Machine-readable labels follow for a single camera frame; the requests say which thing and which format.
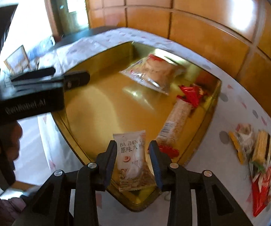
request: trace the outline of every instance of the table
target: table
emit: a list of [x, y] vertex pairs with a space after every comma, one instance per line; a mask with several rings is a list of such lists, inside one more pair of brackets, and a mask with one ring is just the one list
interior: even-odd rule
[[[236, 199], [253, 225], [270, 225], [271, 203], [256, 218], [252, 215], [250, 172], [248, 166], [239, 163], [228, 131], [235, 130], [239, 123], [251, 123], [255, 131], [264, 129], [271, 135], [271, 118], [239, 83], [219, 67], [168, 39], [131, 28], [118, 28], [55, 49], [40, 59], [39, 68], [54, 66], [56, 74], [61, 75], [79, 62], [127, 41], [144, 43], [174, 53], [221, 79], [222, 88], [213, 120], [186, 168], [195, 172], [211, 170]], [[117, 225], [118, 220], [122, 222], [120, 225], [167, 224], [168, 193], [163, 193], [147, 209], [138, 213], [124, 208], [107, 192], [98, 192], [96, 195], [101, 225]]]

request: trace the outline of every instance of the silver screw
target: silver screw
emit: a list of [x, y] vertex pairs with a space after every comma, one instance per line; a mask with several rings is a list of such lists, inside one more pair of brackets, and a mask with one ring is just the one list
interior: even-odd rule
[[209, 170], [205, 170], [204, 175], [208, 176], [208, 177], [211, 177], [213, 175], [213, 173], [211, 171], [209, 171]]
[[55, 175], [55, 176], [61, 176], [62, 173], [63, 173], [63, 172], [62, 172], [61, 170], [57, 170], [57, 171], [54, 172], [54, 175]]
[[90, 169], [94, 169], [94, 168], [97, 167], [97, 164], [94, 163], [94, 162], [91, 162], [91, 163], [89, 163], [87, 166], [88, 166]]
[[173, 169], [176, 169], [176, 168], [178, 168], [178, 164], [172, 162], [172, 163], [170, 164], [170, 167], [173, 168]]

